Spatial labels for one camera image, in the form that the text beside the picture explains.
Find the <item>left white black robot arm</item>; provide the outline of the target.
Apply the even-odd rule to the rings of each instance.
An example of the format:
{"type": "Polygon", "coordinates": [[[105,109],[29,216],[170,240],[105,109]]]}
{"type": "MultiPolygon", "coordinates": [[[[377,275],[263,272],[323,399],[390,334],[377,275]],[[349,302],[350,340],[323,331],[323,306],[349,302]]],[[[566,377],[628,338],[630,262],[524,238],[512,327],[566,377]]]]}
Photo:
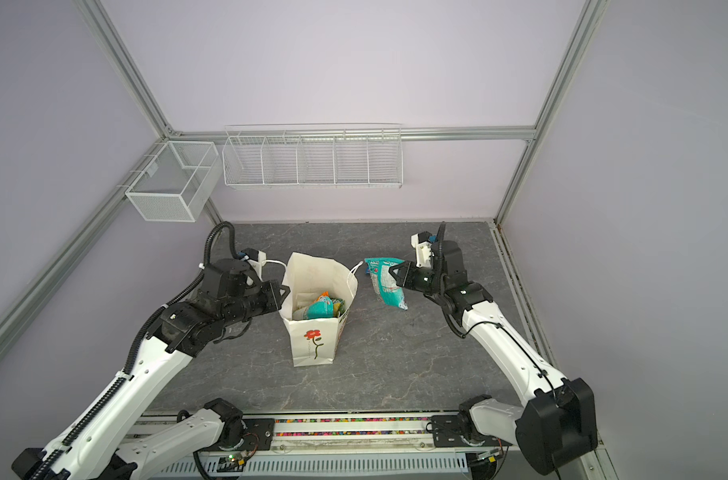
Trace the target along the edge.
{"type": "Polygon", "coordinates": [[[122,442],[163,388],[208,345],[236,340],[235,326],[281,309],[291,290],[262,276],[260,251],[240,249],[223,221],[208,234],[194,280],[140,327],[112,382],[60,435],[27,448],[11,469],[20,479],[141,479],[215,446],[243,444],[243,413],[217,398],[133,446],[122,442]]]}

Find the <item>teal snack packet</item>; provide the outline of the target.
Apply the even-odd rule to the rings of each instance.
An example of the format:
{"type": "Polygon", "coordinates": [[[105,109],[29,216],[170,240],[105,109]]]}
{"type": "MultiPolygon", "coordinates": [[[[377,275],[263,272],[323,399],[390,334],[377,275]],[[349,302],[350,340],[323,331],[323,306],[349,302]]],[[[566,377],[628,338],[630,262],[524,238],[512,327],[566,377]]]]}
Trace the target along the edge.
{"type": "Polygon", "coordinates": [[[292,314],[293,320],[316,320],[338,318],[344,310],[343,299],[331,297],[330,301],[318,301],[295,310],[292,314]]]}

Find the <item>white flower paper bag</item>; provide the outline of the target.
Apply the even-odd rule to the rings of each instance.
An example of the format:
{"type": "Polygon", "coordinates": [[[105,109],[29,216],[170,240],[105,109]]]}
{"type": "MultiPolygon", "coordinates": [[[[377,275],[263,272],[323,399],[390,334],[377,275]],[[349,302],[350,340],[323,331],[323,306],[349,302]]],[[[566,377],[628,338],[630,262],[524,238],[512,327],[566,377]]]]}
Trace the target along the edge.
{"type": "Polygon", "coordinates": [[[299,252],[290,256],[283,284],[290,296],[280,316],[290,337],[295,367],[334,362],[359,282],[356,264],[346,267],[333,259],[299,252]]]}

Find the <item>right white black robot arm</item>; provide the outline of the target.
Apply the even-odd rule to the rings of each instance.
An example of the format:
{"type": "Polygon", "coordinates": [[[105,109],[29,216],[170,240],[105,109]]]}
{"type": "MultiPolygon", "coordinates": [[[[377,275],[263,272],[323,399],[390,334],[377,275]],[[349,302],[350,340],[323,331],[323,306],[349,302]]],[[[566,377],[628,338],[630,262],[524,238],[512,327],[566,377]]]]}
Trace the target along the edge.
{"type": "Polygon", "coordinates": [[[437,305],[455,336],[476,340],[519,399],[517,405],[489,395],[466,401],[454,433],[470,443],[494,437],[518,447],[539,474],[556,473],[598,447],[594,392],[585,380],[570,379],[549,363],[510,324],[492,294],[469,278],[460,246],[445,232],[441,225],[437,233],[413,235],[415,260],[389,267],[388,274],[398,287],[437,305]]]}

